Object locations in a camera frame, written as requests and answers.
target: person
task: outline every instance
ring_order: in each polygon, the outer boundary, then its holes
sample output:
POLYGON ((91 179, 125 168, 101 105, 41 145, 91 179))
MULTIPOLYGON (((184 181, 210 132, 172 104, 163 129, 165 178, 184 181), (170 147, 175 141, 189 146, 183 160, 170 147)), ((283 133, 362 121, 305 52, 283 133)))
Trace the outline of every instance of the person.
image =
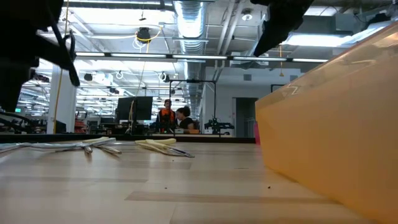
POLYGON ((184 132, 189 132, 189 130, 195 129, 194 122, 189 116, 191 115, 191 110, 189 107, 185 106, 177 110, 177 119, 180 120, 179 128, 184 129, 184 132))
POLYGON ((172 102, 167 99, 164 101, 164 107, 157 115, 156 124, 160 132, 163 133, 175 124, 175 112, 171 110, 172 102))

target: black equipment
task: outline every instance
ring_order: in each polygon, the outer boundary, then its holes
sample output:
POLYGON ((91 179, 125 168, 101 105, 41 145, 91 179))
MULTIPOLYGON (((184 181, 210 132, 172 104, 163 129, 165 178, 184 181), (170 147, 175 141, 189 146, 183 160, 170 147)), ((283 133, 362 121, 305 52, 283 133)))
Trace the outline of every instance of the black equipment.
POLYGON ((217 118, 213 118, 205 124, 205 129, 208 129, 210 127, 213 130, 213 134, 221 134, 222 129, 235 129, 235 127, 231 123, 218 122, 217 118))
POLYGON ((262 35, 254 51, 260 56, 285 41, 289 32, 298 29, 303 16, 314 0, 250 0, 253 4, 268 6, 269 20, 262 25, 262 35))
POLYGON ((148 44, 150 42, 150 34, 148 27, 140 27, 137 33, 138 41, 142 44, 148 44))
POLYGON ((67 131, 67 125, 59 120, 56 120, 56 127, 55 127, 55 134, 62 134, 66 133, 67 131))
POLYGON ((128 120, 131 122, 131 128, 127 129, 126 133, 143 134, 145 130, 144 125, 138 124, 137 121, 151 119, 152 102, 153 97, 151 96, 119 98, 116 109, 116 122, 119 123, 120 120, 128 120))
POLYGON ((101 118, 101 124, 111 124, 114 123, 113 118, 101 118))
POLYGON ((152 102, 151 96, 125 97, 118 100, 118 120, 129 120, 129 114, 132 106, 133 120, 150 120, 152 116, 152 102))
POLYGON ((62 38, 57 27, 63 0, 3 0, 0 21, 5 26, 1 31, 0 52, 0 106, 14 111, 22 84, 32 79, 31 67, 39 66, 39 58, 69 70, 70 81, 79 86, 75 59, 75 37, 72 32, 62 38), (48 31, 51 26, 57 44, 36 34, 37 30, 48 31), (65 42, 71 39, 70 51, 65 42))
POLYGON ((35 124, 28 118, 25 118, 24 116, 19 116, 17 114, 13 114, 13 113, 7 113, 7 112, 2 112, 0 111, 0 114, 3 116, 10 116, 13 118, 18 118, 21 119, 18 123, 19 125, 17 125, 16 123, 12 122, 12 121, 8 121, 6 119, 0 118, 0 123, 14 129, 15 133, 21 133, 21 132, 26 132, 27 134, 32 134, 34 132, 34 128, 35 128, 35 124))

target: fluorescent light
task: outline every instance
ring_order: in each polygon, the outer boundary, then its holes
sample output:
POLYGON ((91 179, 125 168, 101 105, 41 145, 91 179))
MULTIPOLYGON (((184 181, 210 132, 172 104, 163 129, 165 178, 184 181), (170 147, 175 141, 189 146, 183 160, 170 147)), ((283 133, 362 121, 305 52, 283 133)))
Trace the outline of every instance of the fluorescent light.
POLYGON ((304 16, 334 16, 341 7, 330 6, 311 6, 305 12, 304 16))
POLYGON ((28 113, 45 113, 46 111, 27 110, 28 113))
POLYGON ((99 52, 76 52, 76 56, 104 57, 104 53, 99 52))
POLYGON ((272 57, 234 57, 234 60, 249 60, 249 61, 263 61, 263 62, 285 62, 286 58, 272 58, 272 57))
POLYGON ((293 62, 315 62, 315 63, 323 63, 327 62, 327 59, 307 59, 307 58, 293 58, 293 62))
POLYGON ((337 47, 344 41, 344 37, 337 35, 292 34, 281 44, 309 47, 337 47))
POLYGON ((33 103, 36 103, 36 104, 38 104, 38 105, 48 106, 47 103, 42 103, 42 102, 34 101, 34 100, 32 100, 32 102, 33 102, 33 103))
POLYGON ((25 100, 19 100, 18 103, 32 103, 32 102, 25 101, 25 100))
POLYGON ((176 59, 212 59, 212 60, 226 60, 226 56, 212 56, 212 55, 173 55, 176 59))
POLYGON ((132 57, 132 58, 166 58, 162 54, 126 54, 126 53, 113 53, 112 57, 132 57))

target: computer monitor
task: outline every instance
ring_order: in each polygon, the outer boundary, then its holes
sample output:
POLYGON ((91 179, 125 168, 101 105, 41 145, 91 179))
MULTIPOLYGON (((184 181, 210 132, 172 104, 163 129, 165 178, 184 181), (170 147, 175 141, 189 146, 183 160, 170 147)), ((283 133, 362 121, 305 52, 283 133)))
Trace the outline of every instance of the computer monitor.
POLYGON ((109 124, 109 123, 114 123, 114 119, 113 118, 101 118, 101 124, 109 124))
POLYGON ((117 108, 117 120, 129 120, 131 103, 133 105, 133 120, 150 120, 152 116, 152 96, 137 96, 119 98, 117 108))

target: yellow cable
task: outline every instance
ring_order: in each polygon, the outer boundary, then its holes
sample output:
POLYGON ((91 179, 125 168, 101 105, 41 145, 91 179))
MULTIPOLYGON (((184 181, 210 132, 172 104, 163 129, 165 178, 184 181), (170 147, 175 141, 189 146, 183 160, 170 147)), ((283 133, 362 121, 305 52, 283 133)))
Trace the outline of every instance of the yellow cable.
MULTIPOLYGON (((148 54, 148 52, 149 52, 149 41, 147 43, 147 52, 146 53, 148 54)), ((141 87, 142 77, 144 76, 144 71, 145 71, 145 64, 146 64, 146 61, 144 62, 144 66, 142 67, 142 72, 141 72, 141 76, 139 78, 139 83, 138 83, 138 89, 137 89, 136 96, 138 96, 139 89, 141 87)), ((132 106, 133 106, 133 104, 134 104, 134 100, 131 102, 131 105, 130 105, 130 113, 129 113, 129 120, 130 121, 132 120, 132 106)))
MULTIPOLYGON (((69 0, 67 0, 67 13, 65 17, 65 35, 67 34, 68 31, 68 12, 69 12, 69 0)), ((61 68, 61 73, 60 73, 60 81, 58 82, 58 90, 57 90, 57 99, 55 100, 55 110, 54 110, 54 128, 53 128, 53 134, 55 134, 55 130, 57 128, 57 110, 58 110, 58 99, 60 97, 60 89, 61 89, 61 82, 62 82, 62 68, 61 68)))

